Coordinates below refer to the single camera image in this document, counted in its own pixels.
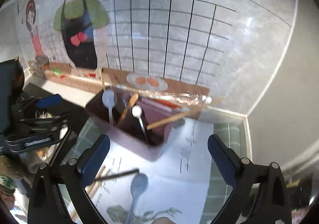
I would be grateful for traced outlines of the gloved left hand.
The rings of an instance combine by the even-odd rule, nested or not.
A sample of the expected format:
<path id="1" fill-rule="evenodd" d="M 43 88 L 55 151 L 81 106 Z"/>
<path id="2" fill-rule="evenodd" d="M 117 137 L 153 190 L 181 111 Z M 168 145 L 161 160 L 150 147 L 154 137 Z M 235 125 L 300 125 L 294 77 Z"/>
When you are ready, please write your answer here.
<path id="1" fill-rule="evenodd" d="M 31 187 L 33 175 L 20 162 L 11 160 L 6 155 L 1 155 L 1 198 L 8 210 L 14 208 L 14 192 L 17 188 L 14 181 L 17 180 L 25 181 Z"/>

